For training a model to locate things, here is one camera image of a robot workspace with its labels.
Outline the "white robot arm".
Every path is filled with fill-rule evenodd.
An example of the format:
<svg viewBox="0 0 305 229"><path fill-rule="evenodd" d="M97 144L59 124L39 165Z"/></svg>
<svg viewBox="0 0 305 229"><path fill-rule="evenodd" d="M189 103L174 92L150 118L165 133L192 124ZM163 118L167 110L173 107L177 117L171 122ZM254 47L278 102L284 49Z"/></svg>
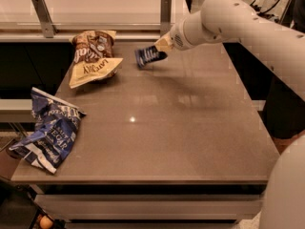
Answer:
<svg viewBox="0 0 305 229"><path fill-rule="evenodd" d="M204 0L161 36L161 51L184 51L205 43L244 46L296 95L305 100L304 34L264 19L242 0ZM305 229L305 135L280 155L263 197L259 229Z"/></svg>

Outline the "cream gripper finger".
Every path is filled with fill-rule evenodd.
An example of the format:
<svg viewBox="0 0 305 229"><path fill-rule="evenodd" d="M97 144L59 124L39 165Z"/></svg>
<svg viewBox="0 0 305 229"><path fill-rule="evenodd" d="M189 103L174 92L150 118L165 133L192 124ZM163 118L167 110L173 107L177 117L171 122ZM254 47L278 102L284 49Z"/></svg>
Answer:
<svg viewBox="0 0 305 229"><path fill-rule="evenodd" d="M170 52L173 49L173 41L168 34L161 36L155 43L159 52Z"/></svg>

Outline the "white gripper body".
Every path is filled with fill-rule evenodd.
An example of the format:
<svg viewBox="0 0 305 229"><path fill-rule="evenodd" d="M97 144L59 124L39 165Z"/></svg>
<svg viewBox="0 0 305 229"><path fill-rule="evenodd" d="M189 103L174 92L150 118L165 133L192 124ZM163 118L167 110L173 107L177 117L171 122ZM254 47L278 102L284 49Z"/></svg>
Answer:
<svg viewBox="0 0 305 229"><path fill-rule="evenodd" d="M173 46L181 51L193 48L193 45L188 41L185 35L184 23L185 21L182 20L174 24L170 29L170 38L172 40Z"/></svg>

